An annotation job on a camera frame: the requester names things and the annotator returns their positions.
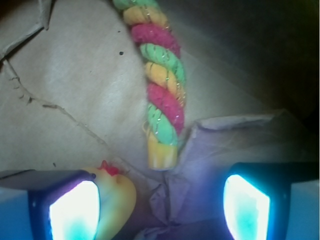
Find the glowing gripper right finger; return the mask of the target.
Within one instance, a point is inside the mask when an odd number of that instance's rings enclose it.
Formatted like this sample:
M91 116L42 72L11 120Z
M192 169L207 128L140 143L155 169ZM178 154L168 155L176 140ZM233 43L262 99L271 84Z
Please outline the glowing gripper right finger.
M224 183L223 213L235 240L318 240L319 163L236 163Z

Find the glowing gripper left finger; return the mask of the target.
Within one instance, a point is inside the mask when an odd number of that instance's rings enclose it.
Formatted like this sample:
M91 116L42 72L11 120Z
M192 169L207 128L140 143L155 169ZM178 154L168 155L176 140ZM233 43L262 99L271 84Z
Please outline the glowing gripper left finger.
M0 173L2 240L93 240L100 193L85 170Z

